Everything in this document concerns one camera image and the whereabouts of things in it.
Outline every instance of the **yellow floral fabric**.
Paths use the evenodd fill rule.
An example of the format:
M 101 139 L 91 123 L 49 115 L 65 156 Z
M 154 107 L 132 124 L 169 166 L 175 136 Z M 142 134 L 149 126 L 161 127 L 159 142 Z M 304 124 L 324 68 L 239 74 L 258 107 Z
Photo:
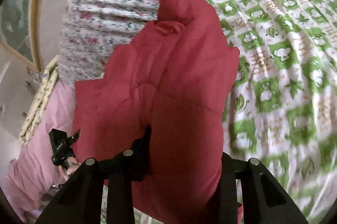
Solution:
M 34 101 L 19 134 L 23 144 L 27 144 L 32 138 L 34 130 L 40 124 L 42 114 L 47 108 L 49 98 L 59 77 L 57 59 L 58 56 L 56 56 L 44 70 L 41 86 L 35 95 Z

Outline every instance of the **black metal bracket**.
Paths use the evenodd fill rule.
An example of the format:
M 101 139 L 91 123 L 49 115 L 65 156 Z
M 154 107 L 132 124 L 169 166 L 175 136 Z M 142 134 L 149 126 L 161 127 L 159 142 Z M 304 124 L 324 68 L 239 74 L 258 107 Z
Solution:
M 36 224 L 99 224 L 104 180 L 108 180 L 109 188 L 107 223 L 134 224 L 131 182 L 142 181 L 148 172 L 150 137 L 148 126 L 143 138 L 136 139 L 131 149 L 113 159 L 88 158 L 63 185 Z M 260 160 L 242 161 L 223 153 L 221 162 L 221 178 L 212 199 L 218 215 L 212 223 L 237 224 L 236 180 L 240 180 L 245 224 L 308 224 Z

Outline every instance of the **wooden frame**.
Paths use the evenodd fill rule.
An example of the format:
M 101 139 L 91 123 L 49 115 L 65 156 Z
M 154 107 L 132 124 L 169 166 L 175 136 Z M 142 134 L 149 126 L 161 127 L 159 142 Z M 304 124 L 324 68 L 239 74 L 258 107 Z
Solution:
M 29 0 L 28 3 L 28 37 L 30 43 L 30 50 L 33 58 L 33 62 L 28 60 L 25 56 L 22 56 L 11 46 L 0 41 L 0 45 L 10 53 L 19 57 L 27 63 L 27 66 L 32 70 L 42 72 L 42 62 L 39 53 L 39 42 L 38 42 L 38 26 L 39 26 L 39 4 L 40 0 Z

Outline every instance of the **finger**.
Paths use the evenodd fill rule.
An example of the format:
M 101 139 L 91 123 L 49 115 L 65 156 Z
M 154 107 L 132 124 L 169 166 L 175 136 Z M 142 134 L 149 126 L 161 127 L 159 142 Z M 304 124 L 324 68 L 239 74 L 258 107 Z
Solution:
M 74 157 L 68 157 L 68 158 L 67 158 L 67 161 L 69 161 L 69 162 L 71 162 L 71 163 L 73 163 L 73 164 L 79 164 L 79 162 L 77 161 L 77 159 L 74 158 Z
M 71 166 L 67 169 L 67 175 L 71 175 L 71 174 L 74 173 L 78 168 L 79 168 L 79 165 L 71 165 Z
M 64 180 L 67 181 L 68 176 L 66 175 L 64 168 L 62 166 L 57 166 L 57 168 L 58 168 L 60 174 L 63 176 Z

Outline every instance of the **wall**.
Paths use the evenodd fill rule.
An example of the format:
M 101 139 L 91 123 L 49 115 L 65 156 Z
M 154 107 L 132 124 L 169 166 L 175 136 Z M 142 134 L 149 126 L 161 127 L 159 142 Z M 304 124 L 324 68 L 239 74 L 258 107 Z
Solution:
M 0 46 L 0 124 L 17 139 L 25 121 L 22 113 L 28 113 L 34 99 L 25 81 L 31 81 L 26 62 Z
M 0 140 L 0 187 L 2 187 L 9 163 L 20 154 L 21 141 L 8 133 L 1 124 Z
M 39 20 L 39 47 L 45 67 L 59 53 L 62 16 L 67 0 L 41 0 Z

